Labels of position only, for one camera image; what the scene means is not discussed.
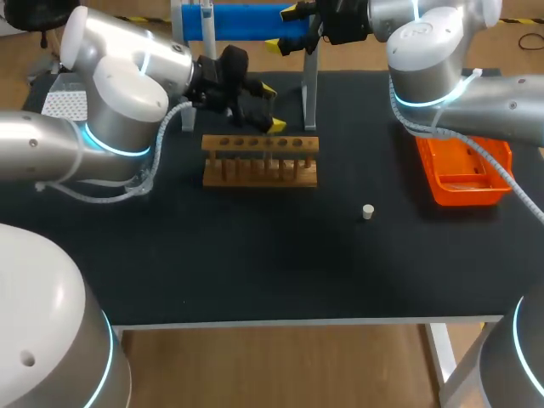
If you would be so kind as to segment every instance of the black tabletop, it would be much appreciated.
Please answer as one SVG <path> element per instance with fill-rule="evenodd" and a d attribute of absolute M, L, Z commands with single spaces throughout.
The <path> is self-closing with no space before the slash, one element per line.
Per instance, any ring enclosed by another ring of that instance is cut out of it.
<path fill-rule="evenodd" d="M 300 134 L 298 73 L 263 74 L 275 115 Z M 40 111 L 52 77 L 25 108 Z M 544 229 L 514 196 L 491 208 L 434 204 L 414 139 L 395 122 L 383 72 L 320 73 L 319 187 L 202 188 L 203 133 L 175 119 L 153 191 L 97 206 L 31 184 L 0 185 L 0 222 L 44 235 L 81 269 L 116 325 L 228 320 L 501 315 L 536 283 Z M 513 172 L 544 204 L 537 149 Z M 360 222 L 363 205 L 376 208 Z"/>

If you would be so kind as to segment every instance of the orange tray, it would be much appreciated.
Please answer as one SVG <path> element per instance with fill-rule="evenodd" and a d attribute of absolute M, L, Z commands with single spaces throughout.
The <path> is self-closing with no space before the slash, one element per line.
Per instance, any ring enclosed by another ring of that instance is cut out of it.
<path fill-rule="evenodd" d="M 472 139 L 512 175 L 508 143 Z M 491 206 L 512 190 L 480 154 L 461 140 L 416 138 L 416 142 L 434 200 L 441 206 Z"/>

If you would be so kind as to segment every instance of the chair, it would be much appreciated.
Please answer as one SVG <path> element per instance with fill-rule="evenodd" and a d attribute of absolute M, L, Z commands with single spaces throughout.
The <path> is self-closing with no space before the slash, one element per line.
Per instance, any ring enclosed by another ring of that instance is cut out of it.
<path fill-rule="evenodd" d="M 22 31 L 42 33 L 42 48 L 48 47 L 47 31 L 66 24 L 79 0 L 6 0 L 4 16 L 14 28 Z M 29 82 L 46 72 L 57 73 L 60 64 L 58 56 L 48 54 L 34 63 L 27 74 Z"/>

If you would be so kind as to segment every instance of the yellow and black tape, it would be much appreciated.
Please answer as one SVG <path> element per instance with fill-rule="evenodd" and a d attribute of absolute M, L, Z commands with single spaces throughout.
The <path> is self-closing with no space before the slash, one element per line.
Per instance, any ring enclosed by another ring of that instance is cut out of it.
<path fill-rule="evenodd" d="M 544 19 L 501 19 L 501 23 L 507 24 L 544 24 Z"/>
<path fill-rule="evenodd" d="M 155 17 L 123 17 L 122 15 L 116 15 L 116 18 L 131 23 L 172 24 L 171 20 L 156 19 Z"/>

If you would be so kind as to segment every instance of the floor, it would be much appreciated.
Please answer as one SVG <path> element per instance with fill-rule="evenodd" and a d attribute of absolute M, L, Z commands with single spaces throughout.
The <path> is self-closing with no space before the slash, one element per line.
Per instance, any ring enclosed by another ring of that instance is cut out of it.
<path fill-rule="evenodd" d="M 541 0 L 504 0 L 503 17 L 544 18 Z M 88 0 L 112 14 L 168 17 L 169 1 Z M 160 31 L 165 27 L 155 26 Z M 468 66 L 499 67 L 506 75 L 544 74 L 544 51 L 524 52 L 526 32 L 544 26 L 499 25 L 475 39 Z M 27 93 L 26 67 L 43 51 L 37 35 L 0 38 L 0 109 L 19 109 Z M 299 71 L 302 55 L 267 54 L 261 43 L 237 45 L 252 71 Z M 201 44 L 192 44 L 195 54 Z M 383 70 L 384 45 L 322 43 L 322 70 Z M 479 325 L 449 325 L 459 360 Z M 133 407 L 214 408 L 438 406 L 427 342 L 420 326 L 335 326 L 138 331 L 126 335 L 132 364 Z M 481 404 L 469 401 L 466 408 Z"/>

